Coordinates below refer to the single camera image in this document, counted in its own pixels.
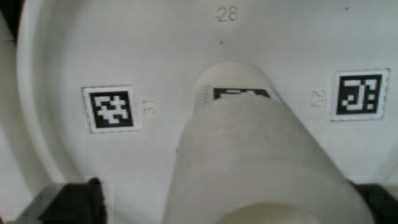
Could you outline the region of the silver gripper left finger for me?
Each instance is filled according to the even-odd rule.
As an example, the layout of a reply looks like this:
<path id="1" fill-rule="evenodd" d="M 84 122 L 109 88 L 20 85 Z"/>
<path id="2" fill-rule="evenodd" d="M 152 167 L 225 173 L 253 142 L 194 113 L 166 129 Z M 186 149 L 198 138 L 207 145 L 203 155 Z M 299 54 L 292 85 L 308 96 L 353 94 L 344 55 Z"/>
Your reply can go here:
<path id="1" fill-rule="evenodd" d="M 11 224 L 109 224 L 100 178 L 49 185 Z"/>

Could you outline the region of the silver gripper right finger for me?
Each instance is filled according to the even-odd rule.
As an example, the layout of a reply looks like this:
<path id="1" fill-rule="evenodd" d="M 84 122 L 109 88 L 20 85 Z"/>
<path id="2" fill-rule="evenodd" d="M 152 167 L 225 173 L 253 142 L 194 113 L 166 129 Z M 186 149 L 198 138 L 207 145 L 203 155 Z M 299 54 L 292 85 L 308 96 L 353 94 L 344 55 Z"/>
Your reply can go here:
<path id="1" fill-rule="evenodd" d="M 398 199 L 377 183 L 351 183 L 367 204 L 369 220 L 363 224 L 398 224 Z"/>

